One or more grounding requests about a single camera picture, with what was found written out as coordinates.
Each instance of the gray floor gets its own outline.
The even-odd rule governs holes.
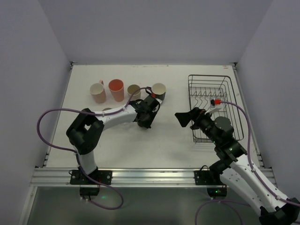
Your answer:
[[[193,225],[197,208],[206,202],[205,189],[199,188],[121,188],[125,203],[119,210],[100,209],[79,200],[75,187],[40,187],[29,218],[29,225]],[[241,199],[228,190],[227,199]],[[118,196],[102,188],[95,199],[117,205]],[[245,225],[258,225],[258,216],[247,206],[234,205]],[[234,211],[219,203],[205,206],[198,225],[239,225]]]

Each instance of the cup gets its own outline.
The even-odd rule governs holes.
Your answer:
[[[114,79],[109,82],[108,88],[112,93],[114,100],[121,102],[124,100],[124,83],[119,79]]]
[[[101,83],[95,83],[90,87],[90,94],[93,96],[95,102],[104,103],[106,101],[106,93],[104,86]]]
[[[141,87],[139,85],[136,84],[131,84],[128,88],[127,88],[127,93],[128,96],[130,97],[133,93],[135,93],[135,91],[137,91],[131,98],[131,101],[135,101],[141,98],[141,90],[139,90]]]
[[[165,93],[166,93],[166,87],[164,84],[162,83],[155,83],[153,86],[152,86],[152,96],[154,98],[158,98],[160,100],[164,100],[165,99]]]

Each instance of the robotic arm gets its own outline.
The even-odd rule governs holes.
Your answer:
[[[250,166],[247,151],[233,138],[234,129],[230,120],[226,117],[211,119],[211,114],[222,108],[220,101],[217,103],[216,100],[215,104],[212,100],[212,104],[214,107],[208,111],[196,107],[189,112],[175,114],[182,127],[186,127],[190,121],[193,121],[190,128],[201,129],[215,144],[215,152],[220,160],[210,166],[212,178],[230,186],[240,195],[260,216],[262,225],[290,225],[295,222],[300,208],[280,199],[293,203],[299,201],[296,198],[288,199],[255,164],[252,163]],[[266,189],[262,182],[266,183],[277,197]]]
[[[129,102],[127,107],[124,105],[116,109],[95,112],[102,116],[79,114],[66,133],[69,141],[78,151],[84,171],[94,180],[97,179],[98,168],[94,159],[94,149],[104,130],[129,122],[137,122],[142,128],[151,128],[159,107],[158,100],[149,95],[144,100]]]

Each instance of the dish rack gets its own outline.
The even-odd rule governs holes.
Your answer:
[[[219,75],[189,75],[188,95],[190,110],[195,107],[208,110],[210,100],[218,98],[223,101],[236,102],[233,84],[228,76]],[[244,138],[240,112],[233,105],[226,104],[224,109],[212,114],[214,120],[219,116],[227,117],[234,128],[233,137],[240,141]],[[193,140],[195,143],[210,143],[211,140],[200,130],[193,130]]]

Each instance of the white wall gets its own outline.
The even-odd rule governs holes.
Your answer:
[[[0,1],[0,224],[17,224],[34,166],[45,157],[36,122],[60,106],[69,62],[37,0]],[[47,117],[50,138],[57,114]]]
[[[39,0],[69,59],[238,61],[272,0]]]
[[[264,161],[300,199],[300,1],[274,0],[238,63]]]

